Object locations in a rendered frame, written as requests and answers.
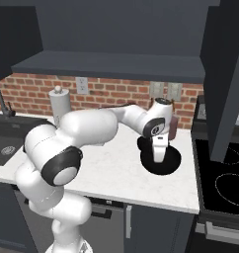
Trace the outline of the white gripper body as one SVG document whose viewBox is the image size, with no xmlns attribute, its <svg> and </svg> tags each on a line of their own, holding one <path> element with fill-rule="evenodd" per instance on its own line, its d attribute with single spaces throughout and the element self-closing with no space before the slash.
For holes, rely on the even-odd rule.
<svg viewBox="0 0 239 253">
<path fill-rule="evenodd" d="M 157 146 L 152 147 L 153 150 L 153 159 L 155 163 L 162 163 L 166 154 L 166 146 Z"/>
</svg>

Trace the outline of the large black bowl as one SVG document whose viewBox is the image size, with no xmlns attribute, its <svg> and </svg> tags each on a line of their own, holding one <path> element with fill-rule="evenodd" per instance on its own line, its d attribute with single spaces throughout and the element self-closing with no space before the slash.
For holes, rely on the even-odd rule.
<svg viewBox="0 0 239 253">
<path fill-rule="evenodd" d="M 153 160 L 151 151 L 141 151 L 140 161 L 142 166 L 150 173 L 155 175 L 169 175 L 174 173 L 181 165 L 181 153 L 173 146 L 166 148 L 164 160 L 156 163 Z"/>
</svg>

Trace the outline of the dark grey base cabinet door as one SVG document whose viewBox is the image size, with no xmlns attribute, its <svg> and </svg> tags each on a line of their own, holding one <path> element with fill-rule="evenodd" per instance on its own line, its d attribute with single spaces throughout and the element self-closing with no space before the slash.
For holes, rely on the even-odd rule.
<svg viewBox="0 0 239 253">
<path fill-rule="evenodd" d="M 125 237 L 125 210 L 131 210 L 131 236 Z M 189 253 L 195 216 L 139 205 L 124 205 L 124 253 Z"/>
</svg>

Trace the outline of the dark grey open cabinet door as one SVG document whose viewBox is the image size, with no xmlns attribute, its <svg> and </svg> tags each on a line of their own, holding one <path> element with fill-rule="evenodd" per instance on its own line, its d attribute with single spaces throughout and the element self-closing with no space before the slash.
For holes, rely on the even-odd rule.
<svg viewBox="0 0 239 253">
<path fill-rule="evenodd" d="M 200 59 L 209 158 L 221 162 L 239 114 L 239 0 L 208 9 Z"/>
<path fill-rule="evenodd" d="M 0 80 L 12 67 L 42 51 L 36 7 L 25 0 L 0 0 Z"/>
</svg>

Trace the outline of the dark grey base cabinet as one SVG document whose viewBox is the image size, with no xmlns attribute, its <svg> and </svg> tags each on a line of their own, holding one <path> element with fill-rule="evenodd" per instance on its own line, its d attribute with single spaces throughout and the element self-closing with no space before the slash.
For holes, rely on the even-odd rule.
<svg viewBox="0 0 239 253">
<path fill-rule="evenodd" d="M 0 183 L 0 247 L 38 253 L 11 185 Z"/>
</svg>

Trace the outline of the dark red jar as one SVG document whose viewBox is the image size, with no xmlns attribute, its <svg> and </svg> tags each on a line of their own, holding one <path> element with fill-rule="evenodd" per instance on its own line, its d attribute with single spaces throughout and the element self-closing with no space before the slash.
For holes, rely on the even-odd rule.
<svg viewBox="0 0 239 253">
<path fill-rule="evenodd" d="M 169 140 L 173 140 L 177 134 L 177 127 L 178 127 L 178 118 L 173 116 L 170 122 L 170 130 L 169 130 Z"/>
</svg>

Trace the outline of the black stove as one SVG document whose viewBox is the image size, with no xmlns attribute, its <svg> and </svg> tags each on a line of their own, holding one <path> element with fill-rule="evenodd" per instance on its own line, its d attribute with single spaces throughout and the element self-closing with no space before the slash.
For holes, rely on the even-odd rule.
<svg viewBox="0 0 239 253">
<path fill-rule="evenodd" d="M 225 158 L 209 158 L 205 102 L 199 95 L 191 129 L 196 166 L 199 215 L 197 223 L 239 230 L 239 114 Z M 239 245 L 218 242 L 194 232 L 190 253 L 239 253 Z"/>
</svg>

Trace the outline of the grey dishwasher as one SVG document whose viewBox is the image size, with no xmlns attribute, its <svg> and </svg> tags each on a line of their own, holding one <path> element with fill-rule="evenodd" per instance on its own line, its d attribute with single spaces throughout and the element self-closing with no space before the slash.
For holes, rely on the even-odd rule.
<svg viewBox="0 0 239 253">
<path fill-rule="evenodd" d="M 52 220 L 32 212 L 20 191 L 16 190 L 15 195 L 38 253 L 44 253 L 53 242 Z M 123 204 L 96 198 L 90 198 L 90 201 L 92 212 L 111 210 L 112 217 L 104 219 L 91 216 L 80 226 L 81 235 L 89 242 L 94 253 L 123 253 Z"/>
</svg>

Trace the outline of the white paper towel roll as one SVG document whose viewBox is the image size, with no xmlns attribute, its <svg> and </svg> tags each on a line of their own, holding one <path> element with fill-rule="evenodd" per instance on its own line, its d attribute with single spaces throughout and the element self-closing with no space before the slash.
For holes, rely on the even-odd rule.
<svg viewBox="0 0 239 253">
<path fill-rule="evenodd" d="M 48 92 L 54 123 L 58 127 L 61 118 L 71 111 L 70 94 L 68 89 L 56 85 Z"/>
</svg>

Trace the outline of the black sink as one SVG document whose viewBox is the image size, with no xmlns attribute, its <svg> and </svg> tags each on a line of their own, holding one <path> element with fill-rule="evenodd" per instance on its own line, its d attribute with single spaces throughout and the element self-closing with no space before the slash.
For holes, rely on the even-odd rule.
<svg viewBox="0 0 239 253">
<path fill-rule="evenodd" d="M 40 125 L 50 125 L 50 122 L 41 118 L 0 115 L 0 166 L 4 166 L 23 146 L 27 133 Z"/>
</svg>

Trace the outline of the dark grey tap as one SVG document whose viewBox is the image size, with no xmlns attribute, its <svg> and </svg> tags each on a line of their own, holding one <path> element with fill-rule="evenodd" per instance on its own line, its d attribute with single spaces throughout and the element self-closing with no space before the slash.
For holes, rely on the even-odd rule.
<svg viewBox="0 0 239 253">
<path fill-rule="evenodd" d="M 3 115 L 7 118 L 14 117 L 16 112 L 11 108 L 11 104 L 5 105 L 1 90 L 0 90 L 0 106 Z"/>
</svg>

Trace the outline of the grey wall switch plate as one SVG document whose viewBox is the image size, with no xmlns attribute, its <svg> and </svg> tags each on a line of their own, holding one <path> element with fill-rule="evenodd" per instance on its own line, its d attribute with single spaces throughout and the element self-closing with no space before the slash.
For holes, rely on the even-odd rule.
<svg viewBox="0 0 239 253">
<path fill-rule="evenodd" d="M 182 95 L 182 83 L 169 83 L 167 88 L 167 99 L 179 102 Z"/>
<path fill-rule="evenodd" d="M 149 86 L 149 96 L 151 98 L 162 98 L 164 92 L 164 83 L 163 82 L 150 82 Z"/>
</svg>

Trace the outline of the white wall outlet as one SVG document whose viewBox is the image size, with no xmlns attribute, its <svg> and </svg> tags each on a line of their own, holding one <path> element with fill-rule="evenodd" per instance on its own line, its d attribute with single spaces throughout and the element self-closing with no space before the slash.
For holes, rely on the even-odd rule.
<svg viewBox="0 0 239 253">
<path fill-rule="evenodd" d="M 77 87 L 78 94 L 88 95 L 89 94 L 88 78 L 87 77 L 77 77 L 76 78 L 76 87 Z"/>
</svg>

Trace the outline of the dark grey open wall cabinet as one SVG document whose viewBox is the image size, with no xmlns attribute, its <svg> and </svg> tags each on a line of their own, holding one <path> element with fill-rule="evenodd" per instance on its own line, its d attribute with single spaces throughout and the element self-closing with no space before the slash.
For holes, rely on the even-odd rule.
<svg viewBox="0 0 239 253">
<path fill-rule="evenodd" d="M 15 72 L 200 84 L 220 0 L 34 0 L 42 51 Z"/>
</svg>

